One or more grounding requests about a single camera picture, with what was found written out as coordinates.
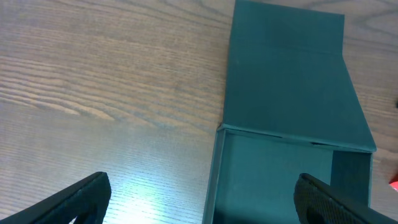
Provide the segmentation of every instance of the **teal cardboard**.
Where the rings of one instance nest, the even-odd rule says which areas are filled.
[[[303,172],[369,205],[376,145],[343,30],[343,15],[236,1],[203,223],[299,223]]]
[[[237,0],[223,124],[376,151],[342,56],[344,15]]]

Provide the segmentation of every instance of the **wood grain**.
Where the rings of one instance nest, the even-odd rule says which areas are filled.
[[[372,208],[398,220],[398,3],[345,14],[344,58],[378,151]],[[200,223],[233,0],[0,2],[0,219],[96,171],[106,223]]]

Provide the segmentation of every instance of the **dark green box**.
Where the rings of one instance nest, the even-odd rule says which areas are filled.
[[[236,1],[204,223],[299,223],[302,172],[369,204],[376,145],[343,30],[344,15]]]

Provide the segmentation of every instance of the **box lid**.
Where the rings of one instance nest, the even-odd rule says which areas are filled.
[[[344,15],[237,0],[223,127],[374,152],[343,30]]]

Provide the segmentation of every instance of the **wooden table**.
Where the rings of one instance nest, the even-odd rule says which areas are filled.
[[[346,15],[344,58],[398,219],[398,3],[268,1]],[[0,219],[108,173],[106,223],[200,223],[233,0],[0,2]]]

